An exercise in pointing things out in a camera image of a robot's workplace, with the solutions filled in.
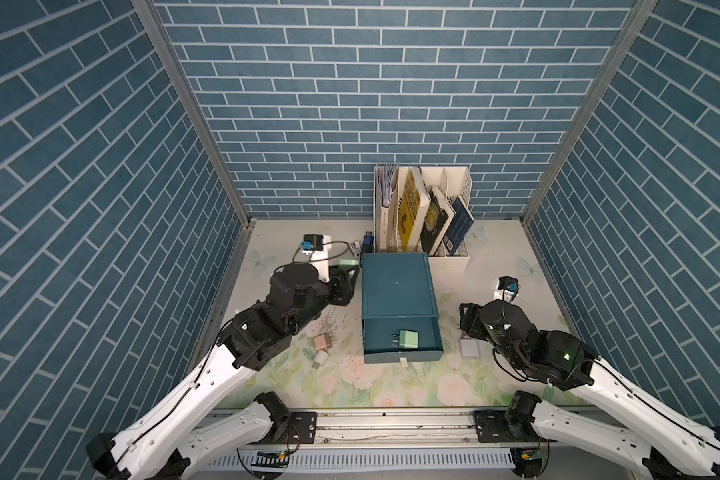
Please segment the teal drawer cabinet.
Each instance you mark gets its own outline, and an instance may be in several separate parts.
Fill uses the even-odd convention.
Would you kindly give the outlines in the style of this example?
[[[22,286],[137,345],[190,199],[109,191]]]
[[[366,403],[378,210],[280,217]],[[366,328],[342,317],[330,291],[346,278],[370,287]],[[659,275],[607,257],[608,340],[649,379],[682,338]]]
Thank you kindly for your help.
[[[367,364],[435,362],[444,345],[429,257],[369,253],[361,260],[363,359]],[[416,350],[398,345],[400,330],[419,334]]]

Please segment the pink plug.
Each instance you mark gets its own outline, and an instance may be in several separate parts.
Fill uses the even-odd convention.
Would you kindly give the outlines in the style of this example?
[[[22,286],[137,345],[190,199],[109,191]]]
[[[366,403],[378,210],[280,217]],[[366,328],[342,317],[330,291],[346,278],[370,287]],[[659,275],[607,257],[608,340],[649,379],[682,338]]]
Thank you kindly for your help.
[[[321,333],[313,337],[313,344],[318,351],[328,351],[332,347],[332,339],[328,333]]]

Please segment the green plug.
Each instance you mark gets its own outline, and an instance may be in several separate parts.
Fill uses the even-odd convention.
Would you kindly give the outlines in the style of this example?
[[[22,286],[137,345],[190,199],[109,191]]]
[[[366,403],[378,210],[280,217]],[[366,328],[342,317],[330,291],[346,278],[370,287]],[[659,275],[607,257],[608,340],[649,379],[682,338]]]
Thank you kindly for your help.
[[[416,350],[419,347],[419,334],[412,330],[400,330],[398,345],[402,350]]]

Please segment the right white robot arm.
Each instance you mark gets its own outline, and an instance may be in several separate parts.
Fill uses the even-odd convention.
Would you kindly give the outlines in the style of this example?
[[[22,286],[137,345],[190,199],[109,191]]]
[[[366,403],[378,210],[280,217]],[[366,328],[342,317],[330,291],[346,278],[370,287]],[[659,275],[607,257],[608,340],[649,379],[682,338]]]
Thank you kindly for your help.
[[[476,412],[480,442],[556,441],[642,479],[720,479],[720,426],[707,427],[673,410],[573,335],[537,329],[517,305],[502,299],[463,303],[459,313],[462,332],[489,342],[519,379],[569,392],[615,421],[575,414],[518,390],[504,412]]]

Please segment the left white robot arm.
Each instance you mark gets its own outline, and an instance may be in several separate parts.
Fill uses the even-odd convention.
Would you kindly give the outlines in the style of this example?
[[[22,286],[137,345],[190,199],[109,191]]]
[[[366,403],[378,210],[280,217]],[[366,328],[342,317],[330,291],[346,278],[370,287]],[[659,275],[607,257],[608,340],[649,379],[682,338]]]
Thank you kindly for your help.
[[[187,479],[233,449],[280,439],[291,412],[274,392],[258,395],[225,419],[200,423],[288,349],[292,338],[326,307],[350,303],[359,266],[334,265],[327,271],[328,280],[307,262],[276,271],[265,299],[228,321],[199,365],[147,414],[88,443],[93,469],[107,479]]]

